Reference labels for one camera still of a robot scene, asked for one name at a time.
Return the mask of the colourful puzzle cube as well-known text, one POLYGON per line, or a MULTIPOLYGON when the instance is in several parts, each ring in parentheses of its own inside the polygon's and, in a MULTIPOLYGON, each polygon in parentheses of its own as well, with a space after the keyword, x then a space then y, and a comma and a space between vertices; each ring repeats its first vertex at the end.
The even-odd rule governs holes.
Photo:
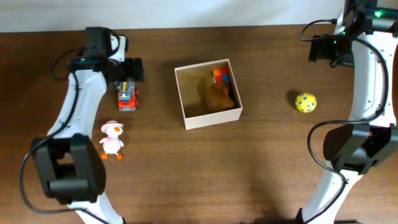
POLYGON ((227 68, 212 70, 213 83, 229 82, 229 73, 227 68))

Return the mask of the pink white duck toy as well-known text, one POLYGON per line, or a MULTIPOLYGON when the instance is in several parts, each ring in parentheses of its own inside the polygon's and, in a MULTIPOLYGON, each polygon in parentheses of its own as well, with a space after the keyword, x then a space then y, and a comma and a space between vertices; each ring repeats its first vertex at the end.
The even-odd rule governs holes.
POLYGON ((102 125, 101 132, 107 135, 99 141, 104 151, 101 158, 107 159, 108 155, 114 154, 121 160, 123 155, 119 154, 118 151, 124 146, 122 140, 119 139, 119 136, 123 133, 123 124, 117 121, 108 121, 106 124, 102 125))

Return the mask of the red grey toy truck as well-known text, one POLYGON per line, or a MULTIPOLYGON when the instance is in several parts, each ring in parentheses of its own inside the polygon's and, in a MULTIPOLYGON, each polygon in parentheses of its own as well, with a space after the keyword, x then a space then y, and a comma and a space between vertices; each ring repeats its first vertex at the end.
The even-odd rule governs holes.
POLYGON ((135 111, 138 107, 139 90, 134 81, 116 82, 119 111, 135 111))

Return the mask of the white open cardboard box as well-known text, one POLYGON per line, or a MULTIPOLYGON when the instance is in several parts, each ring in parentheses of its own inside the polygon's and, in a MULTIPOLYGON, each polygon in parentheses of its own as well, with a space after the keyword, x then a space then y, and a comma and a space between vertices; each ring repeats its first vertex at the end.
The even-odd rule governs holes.
POLYGON ((187 65, 174 69, 185 129, 237 121, 243 110, 234 73, 228 59, 187 65), (205 92, 212 82, 212 71, 225 68, 229 75, 231 97, 235 107, 217 113, 208 111, 205 92))

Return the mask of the brown plush toy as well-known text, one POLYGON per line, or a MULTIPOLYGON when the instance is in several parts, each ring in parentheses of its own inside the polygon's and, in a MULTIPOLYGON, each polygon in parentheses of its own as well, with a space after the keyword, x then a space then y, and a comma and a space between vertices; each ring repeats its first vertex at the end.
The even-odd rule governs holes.
POLYGON ((235 107, 235 102, 229 95, 230 84, 228 82, 218 82, 211 84, 205 93, 207 108, 212 113, 231 110, 235 107))

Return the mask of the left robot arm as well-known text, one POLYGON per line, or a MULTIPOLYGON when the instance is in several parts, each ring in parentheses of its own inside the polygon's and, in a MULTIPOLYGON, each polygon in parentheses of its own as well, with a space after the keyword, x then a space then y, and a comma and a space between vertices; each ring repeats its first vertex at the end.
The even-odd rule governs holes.
POLYGON ((33 158, 44 194, 85 223, 125 223, 105 193, 106 169, 92 143, 96 112, 108 86, 141 81, 140 58, 127 58, 128 38, 106 27, 86 28, 86 45, 68 64, 68 90, 45 138, 34 139, 33 158))

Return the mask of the yellow ball with blue marks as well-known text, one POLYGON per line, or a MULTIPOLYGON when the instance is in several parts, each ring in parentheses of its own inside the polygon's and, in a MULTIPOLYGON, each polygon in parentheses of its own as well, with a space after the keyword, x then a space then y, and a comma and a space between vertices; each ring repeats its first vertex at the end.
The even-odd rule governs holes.
POLYGON ((310 113, 317 107, 317 99, 311 93, 301 93, 295 99, 296 108, 303 113, 310 113))

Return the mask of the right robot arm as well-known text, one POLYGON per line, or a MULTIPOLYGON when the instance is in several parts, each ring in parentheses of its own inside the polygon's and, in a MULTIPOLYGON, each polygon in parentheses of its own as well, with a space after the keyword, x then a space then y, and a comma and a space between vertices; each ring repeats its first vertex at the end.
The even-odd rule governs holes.
POLYGON ((354 184, 397 150, 392 94, 397 11, 376 0, 346 0, 331 23, 334 33, 309 39, 308 58, 353 68, 353 102, 347 120, 329 122, 319 162, 324 173, 296 223, 333 223, 354 184))

